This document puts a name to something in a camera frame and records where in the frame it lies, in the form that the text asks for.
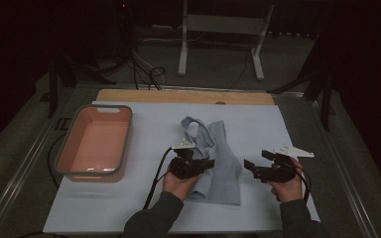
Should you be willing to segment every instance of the storage container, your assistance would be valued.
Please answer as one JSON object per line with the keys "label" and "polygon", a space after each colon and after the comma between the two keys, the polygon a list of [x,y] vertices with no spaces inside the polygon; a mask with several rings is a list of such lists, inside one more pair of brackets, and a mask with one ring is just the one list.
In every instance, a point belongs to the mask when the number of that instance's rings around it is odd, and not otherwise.
{"label": "storage container", "polygon": [[128,106],[82,106],[55,161],[56,170],[73,181],[119,181],[131,128]]}

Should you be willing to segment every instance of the folded fabric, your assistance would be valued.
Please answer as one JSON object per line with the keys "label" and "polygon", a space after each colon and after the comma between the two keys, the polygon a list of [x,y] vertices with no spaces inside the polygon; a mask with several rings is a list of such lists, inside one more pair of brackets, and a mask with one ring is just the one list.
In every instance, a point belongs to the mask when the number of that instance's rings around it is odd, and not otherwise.
{"label": "folded fabric", "polygon": [[[195,136],[191,135],[191,123],[197,125]],[[226,142],[224,122],[212,122],[209,130],[202,121],[191,117],[186,117],[181,124],[186,139],[196,145],[193,158],[215,160],[214,168],[204,172],[194,185],[188,200],[240,205],[238,176],[241,165]]]}

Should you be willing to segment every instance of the gray sleeve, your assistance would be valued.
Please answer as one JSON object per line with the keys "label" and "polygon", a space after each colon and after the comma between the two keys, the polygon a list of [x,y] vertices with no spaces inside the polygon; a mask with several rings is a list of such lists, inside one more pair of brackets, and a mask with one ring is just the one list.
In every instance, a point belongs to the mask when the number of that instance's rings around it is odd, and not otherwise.
{"label": "gray sleeve", "polygon": [[329,237],[322,223],[311,219],[303,200],[293,200],[280,204],[283,234],[285,238]]}
{"label": "gray sleeve", "polygon": [[184,204],[173,194],[162,191],[151,209],[135,213],[125,224],[122,238],[166,237]]}

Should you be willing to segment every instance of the person's left hand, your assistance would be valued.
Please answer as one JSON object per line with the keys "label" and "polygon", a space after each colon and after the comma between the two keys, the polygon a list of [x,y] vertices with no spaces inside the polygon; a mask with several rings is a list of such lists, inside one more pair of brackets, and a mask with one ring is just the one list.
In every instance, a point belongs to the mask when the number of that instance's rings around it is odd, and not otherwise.
{"label": "person's left hand", "polygon": [[201,176],[202,174],[192,178],[180,179],[174,176],[171,172],[168,172],[163,181],[163,190],[170,192],[181,201],[184,201],[188,197],[193,185]]}

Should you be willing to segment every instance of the white table surface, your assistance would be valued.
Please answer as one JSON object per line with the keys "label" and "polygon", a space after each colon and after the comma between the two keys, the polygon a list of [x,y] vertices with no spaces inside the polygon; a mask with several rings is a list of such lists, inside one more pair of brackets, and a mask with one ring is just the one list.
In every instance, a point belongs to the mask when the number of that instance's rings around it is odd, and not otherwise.
{"label": "white table surface", "polygon": [[[94,102],[110,104],[113,102]],[[243,160],[270,166],[262,150],[292,145],[278,106],[206,105],[181,103],[116,102],[133,111],[133,129],[121,181],[116,183],[73,182],[63,178],[45,233],[119,233],[126,221],[142,209],[165,151],[184,136],[180,122],[186,117],[206,125],[223,120],[229,147],[240,160],[241,205],[219,205],[185,201],[172,233],[221,233],[281,230],[279,202],[268,184],[254,179],[243,168]],[[175,156],[171,152],[162,172]],[[158,199],[159,182],[152,204]],[[310,198],[312,219],[319,220]]]}

